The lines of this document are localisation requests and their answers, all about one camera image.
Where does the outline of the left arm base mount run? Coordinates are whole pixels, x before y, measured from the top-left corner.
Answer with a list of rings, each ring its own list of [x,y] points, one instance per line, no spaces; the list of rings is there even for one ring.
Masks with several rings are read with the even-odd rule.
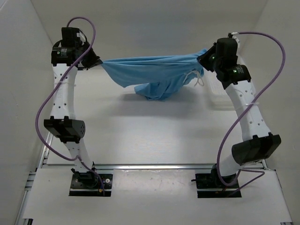
[[[113,174],[99,173],[96,176],[92,172],[77,172],[71,169],[72,179],[70,183],[69,196],[86,197],[110,197],[112,194]]]

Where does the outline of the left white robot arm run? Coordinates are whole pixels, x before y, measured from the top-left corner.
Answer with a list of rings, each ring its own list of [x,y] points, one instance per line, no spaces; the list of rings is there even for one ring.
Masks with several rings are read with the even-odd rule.
[[[79,28],[63,27],[61,34],[62,39],[53,45],[51,52],[56,91],[50,118],[44,120],[44,127],[67,147],[74,159],[75,179],[92,188],[99,179],[85,148],[85,123],[75,117],[74,89],[78,70],[91,69],[102,61]]]

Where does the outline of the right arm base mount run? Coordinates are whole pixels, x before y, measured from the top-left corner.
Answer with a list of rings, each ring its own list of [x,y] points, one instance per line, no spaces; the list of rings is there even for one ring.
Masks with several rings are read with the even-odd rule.
[[[196,184],[197,198],[241,198],[240,186],[235,182],[232,186],[225,186],[218,177],[216,165],[210,172],[198,172],[191,182]]]

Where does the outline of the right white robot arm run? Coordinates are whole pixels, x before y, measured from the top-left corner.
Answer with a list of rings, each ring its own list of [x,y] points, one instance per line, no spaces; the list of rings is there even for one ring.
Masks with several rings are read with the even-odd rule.
[[[225,136],[228,137],[237,124],[242,131],[242,142],[233,145],[231,154],[224,160],[220,157],[225,140],[220,144],[217,163],[210,176],[212,185],[218,188],[234,185],[246,164],[268,159],[281,144],[280,135],[272,134],[262,117],[250,72],[245,65],[237,63],[237,50],[238,43],[233,37],[223,37],[197,58],[206,70],[216,73],[238,116]]]

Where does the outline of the light blue shorts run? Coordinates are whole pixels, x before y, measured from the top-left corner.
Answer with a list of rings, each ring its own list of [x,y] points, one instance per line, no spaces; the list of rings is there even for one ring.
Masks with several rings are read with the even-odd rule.
[[[203,86],[204,68],[197,57],[206,52],[105,60],[102,68],[119,86],[134,86],[135,93],[148,100],[165,100],[193,79]]]

